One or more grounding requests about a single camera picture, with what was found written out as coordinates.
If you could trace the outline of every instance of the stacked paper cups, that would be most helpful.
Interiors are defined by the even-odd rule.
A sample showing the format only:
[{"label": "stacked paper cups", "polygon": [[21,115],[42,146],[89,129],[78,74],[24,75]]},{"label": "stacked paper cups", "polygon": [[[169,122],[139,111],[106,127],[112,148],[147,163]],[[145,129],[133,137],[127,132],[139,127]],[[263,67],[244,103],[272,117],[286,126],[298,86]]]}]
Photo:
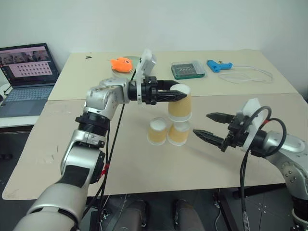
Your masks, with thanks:
[{"label": "stacked paper cups", "polygon": [[147,138],[153,145],[164,144],[166,136],[168,141],[176,146],[181,146],[187,141],[190,128],[188,120],[192,116],[191,89],[185,84],[176,84],[170,90],[181,91],[187,96],[179,101],[168,103],[168,116],[173,121],[169,132],[163,118],[154,118],[150,122]]},{"label": "stacked paper cups", "polygon": [[167,138],[171,144],[181,146],[187,141],[190,128],[188,120],[192,117],[191,89],[185,84],[176,84],[170,90],[178,90],[187,95],[179,101],[168,103],[168,116],[173,124]]}]

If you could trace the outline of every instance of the laptop keyboard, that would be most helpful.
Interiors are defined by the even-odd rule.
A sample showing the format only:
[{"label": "laptop keyboard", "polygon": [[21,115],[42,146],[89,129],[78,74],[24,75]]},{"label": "laptop keyboard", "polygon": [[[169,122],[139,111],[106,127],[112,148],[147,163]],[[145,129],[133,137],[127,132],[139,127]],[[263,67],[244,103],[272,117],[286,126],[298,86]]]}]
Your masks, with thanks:
[{"label": "laptop keyboard", "polygon": [[6,102],[23,100],[46,100],[50,95],[52,87],[32,88],[32,89],[14,89],[6,97]]}]

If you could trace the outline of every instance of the black floor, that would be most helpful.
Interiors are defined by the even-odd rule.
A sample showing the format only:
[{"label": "black floor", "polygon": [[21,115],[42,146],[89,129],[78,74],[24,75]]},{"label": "black floor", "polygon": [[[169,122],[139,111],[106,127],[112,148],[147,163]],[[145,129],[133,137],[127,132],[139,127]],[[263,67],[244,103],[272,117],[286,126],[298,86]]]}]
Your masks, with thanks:
[{"label": "black floor", "polygon": [[[0,134],[0,153],[12,154],[11,160],[0,160],[0,193],[14,170],[29,133]],[[0,231],[11,231],[26,214],[34,200],[5,201],[0,198]]]},{"label": "black floor", "polygon": [[[13,155],[11,160],[0,160],[0,193],[3,192],[27,138],[28,133],[0,134],[0,154],[6,152]],[[233,199],[232,191],[234,189],[224,189],[238,228],[239,230],[243,230],[240,201]],[[205,230],[214,231],[214,221],[219,209],[213,205],[213,192],[215,190],[129,194],[126,197],[124,205],[125,195],[114,195],[109,198],[107,203],[108,212],[111,215],[107,217],[102,227],[104,231],[111,231],[119,217],[121,208],[123,206],[125,208],[136,199],[142,199],[149,203],[150,208],[150,219],[147,224],[147,230],[174,230],[172,202],[176,199],[185,199],[198,212]],[[13,230],[33,202],[33,200],[5,201],[1,198],[0,231]],[[248,197],[246,199],[246,205],[251,231],[289,231],[293,225],[291,217],[292,201],[286,188]],[[89,226],[90,212],[82,220],[80,227],[82,231],[88,231]],[[218,230],[227,230],[222,216],[218,220]]]}]

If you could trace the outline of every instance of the black power cord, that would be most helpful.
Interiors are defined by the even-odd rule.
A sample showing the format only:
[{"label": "black power cord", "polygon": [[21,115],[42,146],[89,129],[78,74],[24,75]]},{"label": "black power cord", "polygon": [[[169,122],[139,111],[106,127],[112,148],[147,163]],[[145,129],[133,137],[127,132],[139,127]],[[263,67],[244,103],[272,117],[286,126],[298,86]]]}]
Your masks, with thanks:
[{"label": "black power cord", "polygon": [[[268,152],[268,153],[264,153],[264,156],[270,156],[275,154],[276,152],[278,152],[280,150],[280,148],[282,147],[282,145],[285,142],[286,136],[287,136],[287,130],[286,130],[286,126],[285,124],[282,122],[282,120],[277,119],[277,118],[270,118],[271,116],[271,108],[268,106],[263,106],[260,107],[258,110],[256,110],[251,117],[243,124],[243,127],[241,128],[241,132],[245,132],[247,130],[247,128],[249,127],[249,125],[251,124],[251,122],[258,116],[258,114],[260,112],[262,112],[263,110],[268,110],[268,115],[266,117],[267,122],[270,121],[277,121],[278,123],[280,123],[281,127],[282,127],[282,139],[279,143],[279,145],[273,149],[272,151]],[[264,127],[266,123],[263,123],[259,129],[262,129]],[[248,155],[250,152],[250,147],[247,149],[244,158],[242,160],[242,164],[241,164],[241,168],[240,168],[240,186],[241,186],[241,204],[242,204],[242,218],[243,218],[243,229],[244,231],[249,231],[250,227],[249,227],[249,220],[248,220],[248,216],[247,216],[247,212],[246,212],[246,202],[245,202],[245,195],[244,195],[244,184],[245,184],[245,173],[246,173],[246,165],[247,165],[247,160],[248,160]]]},{"label": "black power cord", "polygon": [[3,91],[3,95],[5,95],[5,96],[8,95],[6,92],[8,91],[8,89],[10,89],[10,87],[11,87],[11,85],[6,90]]},{"label": "black power cord", "polygon": [[[108,129],[107,132],[107,144],[106,144],[106,163],[108,162],[108,146],[109,146],[109,133],[110,133],[110,128]],[[87,214],[87,212],[90,210],[90,208],[93,206],[95,200],[98,198],[98,195],[100,194],[100,192],[102,191],[102,189],[104,188],[104,180],[101,184],[101,186],[99,187],[98,191],[96,192],[95,196],[92,198],[92,200],[90,201],[90,203],[88,204],[87,208],[85,209],[85,211],[82,214],[82,218],[84,218],[84,216]]]},{"label": "black power cord", "polygon": [[[131,77],[131,81],[134,79],[134,76],[136,74],[136,70],[134,71],[132,77]],[[120,128],[120,123],[121,123],[121,119],[122,119],[122,116],[123,116],[123,112],[124,112],[124,107],[125,107],[125,104],[122,105],[122,108],[121,108],[121,112],[120,112],[120,117],[119,117],[119,120],[117,122],[117,126],[116,126],[116,132],[115,132],[115,137],[114,137],[114,140],[112,142],[112,147],[111,147],[111,151],[110,151],[110,156],[109,156],[109,159],[106,160],[107,161],[107,164],[110,164],[111,162],[111,158],[112,158],[112,154],[114,152],[114,147],[115,147],[115,143],[116,143],[116,138],[117,138],[117,134],[119,132],[119,128]],[[104,190],[105,190],[105,187],[106,187],[106,181],[107,181],[107,176],[108,176],[108,171],[109,171],[109,167],[106,168],[106,172],[105,172],[105,177],[104,177],[104,180],[102,182],[102,185],[100,187],[101,189],[101,197],[100,197],[100,201],[99,201],[99,207],[98,207],[98,212],[97,212],[97,224],[96,224],[96,230],[99,230],[99,224],[101,222],[101,213],[102,213],[102,210],[103,210],[103,205],[105,204],[104,202],[107,200],[107,198],[104,199]]]}]

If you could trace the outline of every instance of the white cable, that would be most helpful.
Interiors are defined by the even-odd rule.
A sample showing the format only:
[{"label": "white cable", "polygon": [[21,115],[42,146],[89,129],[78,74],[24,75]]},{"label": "white cable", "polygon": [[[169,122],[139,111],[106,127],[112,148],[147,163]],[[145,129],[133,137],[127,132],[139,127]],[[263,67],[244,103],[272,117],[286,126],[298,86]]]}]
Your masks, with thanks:
[{"label": "white cable", "polygon": [[126,196],[127,196],[127,194],[125,194],[125,198],[124,198],[123,206],[122,206],[122,208],[121,208],[121,211],[120,211],[120,215],[119,215],[119,217],[120,217],[120,216],[121,216],[121,214],[122,214],[122,210],[123,210],[124,205],[125,205],[125,202],[126,202]]},{"label": "white cable", "polygon": [[273,74],[271,72],[253,67],[253,66],[246,66],[246,65],[234,65],[232,67],[232,70],[236,70],[236,69],[252,69],[255,71],[259,71],[267,76],[270,77],[270,80],[266,80],[266,79],[262,79],[262,78],[251,78],[249,75],[245,74],[245,73],[230,73],[230,70],[228,70],[228,73],[220,73],[218,76],[228,82],[231,83],[244,83],[244,82],[248,82],[248,81],[255,81],[255,82],[263,82],[263,83],[272,83],[273,82]]},{"label": "white cable", "polygon": [[216,219],[215,219],[215,229],[216,229],[216,231],[218,231],[218,228],[217,228],[217,221],[218,221],[220,215],[221,215],[221,209],[219,210],[218,216],[217,216]]},{"label": "white cable", "polygon": [[110,195],[108,195],[108,197],[107,197],[107,199],[106,199],[106,201],[105,201],[105,203],[103,205],[103,209],[105,208],[105,205],[107,204],[107,201],[108,201],[109,197],[110,197]]}]

